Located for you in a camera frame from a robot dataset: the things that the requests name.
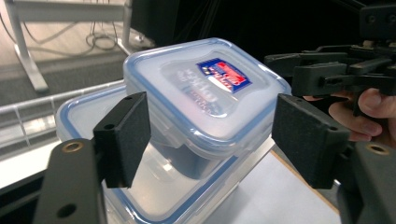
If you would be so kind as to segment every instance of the finger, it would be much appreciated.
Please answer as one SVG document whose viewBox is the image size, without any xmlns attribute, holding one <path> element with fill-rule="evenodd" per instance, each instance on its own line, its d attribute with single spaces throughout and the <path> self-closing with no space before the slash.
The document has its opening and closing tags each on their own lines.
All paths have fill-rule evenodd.
<svg viewBox="0 0 396 224">
<path fill-rule="evenodd" d="M 382 133 L 382 127 L 380 124 L 363 116 L 353 116 L 353 112 L 348 109 L 348 103 L 346 102 L 339 102 L 330 105 L 329 114 L 340 124 L 356 133 L 367 134 L 370 136 L 377 136 Z"/>
<path fill-rule="evenodd" d="M 372 118 L 396 118 L 396 96 L 383 95 L 377 89 L 369 89 L 361 94 L 358 104 L 361 112 Z"/>
</svg>

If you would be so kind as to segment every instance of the bolt hole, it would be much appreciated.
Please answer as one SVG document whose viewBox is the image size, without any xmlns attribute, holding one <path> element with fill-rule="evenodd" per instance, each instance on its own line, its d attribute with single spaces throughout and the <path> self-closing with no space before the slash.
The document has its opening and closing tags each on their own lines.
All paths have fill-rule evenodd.
<svg viewBox="0 0 396 224">
<path fill-rule="evenodd" d="M 106 126 L 105 126 L 105 129 L 106 130 L 111 130 L 111 129 L 113 129 L 114 128 L 114 124 L 107 124 Z"/>
<path fill-rule="evenodd" d="M 72 142 L 62 148 L 64 152 L 75 152 L 82 149 L 83 144 L 80 142 Z"/>
<path fill-rule="evenodd" d="M 76 210 L 77 210 L 76 205 L 70 203 L 59 209 L 57 216 L 60 218 L 70 217 L 71 215 L 73 215 L 73 213 L 76 212 Z"/>
</svg>

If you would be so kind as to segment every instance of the transparent plastic container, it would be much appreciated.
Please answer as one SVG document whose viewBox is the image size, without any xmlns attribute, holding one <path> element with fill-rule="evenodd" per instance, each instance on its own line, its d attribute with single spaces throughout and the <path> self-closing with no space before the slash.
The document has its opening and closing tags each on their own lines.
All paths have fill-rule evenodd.
<svg viewBox="0 0 396 224">
<path fill-rule="evenodd" d="M 92 139 L 92 129 L 123 97 L 125 86 L 98 91 L 64 103 L 56 115 L 62 141 Z M 176 169 L 149 143 L 130 189 L 107 189 L 109 223 L 185 223 L 200 216 L 221 189 L 231 189 L 227 179 L 248 154 L 219 162 L 205 178 L 190 178 Z"/>
<path fill-rule="evenodd" d="M 128 94 L 148 93 L 152 141 L 169 147 L 162 154 L 176 167 L 183 160 L 175 157 L 196 155 L 198 178 L 205 166 L 262 144 L 277 95 L 290 93 L 283 78 L 218 38 L 137 52 L 124 63 L 124 80 Z"/>
</svg>

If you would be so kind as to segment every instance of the container lid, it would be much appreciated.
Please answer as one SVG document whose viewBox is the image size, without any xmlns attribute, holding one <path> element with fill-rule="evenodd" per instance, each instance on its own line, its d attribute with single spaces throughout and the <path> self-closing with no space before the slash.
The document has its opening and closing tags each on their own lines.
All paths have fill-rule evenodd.
<svg viewBox="0 0 396 224">
<path fill-rule="evenodd" d="M 165 115 L 184 144 L 209 159 L 262 143 L 277 95 L 290 93 L 282 77 L 218 38 L 137 52 L 124 63 L 124 79 L 146 91 L 150 112 Z"/>
<path fill-rule="evenodd" d="M 57 134 L 62 141 L 92 139 L 94 126 L 127 96 L 121 85 L 90 93 L 64 103 L 56 115 Z M 224 185 L 225 179 L 242 158 L 231 157 L 203 179 L 184 176 L 151 143 L 136 172 L 130 189 L 107 189 L 107 206 L 118 213 L 119 223 L 175 223 L 202 208 L 210 196 Z"/>
</svg>

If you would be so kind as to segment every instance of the human hand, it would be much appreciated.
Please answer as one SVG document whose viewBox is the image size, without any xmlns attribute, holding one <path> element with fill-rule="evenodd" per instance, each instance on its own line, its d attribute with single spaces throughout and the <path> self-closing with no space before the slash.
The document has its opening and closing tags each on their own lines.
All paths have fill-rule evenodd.
<svg viewBox="0 0 396 224">
<path fill-rule="evenodd" d="M 359 97 L 361 112 L 373 118 L 353 116 L 353 93 L 340 91 L 332 96 L 346 98 L 329 107 L 329 114 L 350 131 L 350 141 L 374 141 L 396 148 L 396 96 L 383 95 L 377 89 L 368 89 Z M 305 96 L 305 100 L 318 100 Z"/>
</svg>

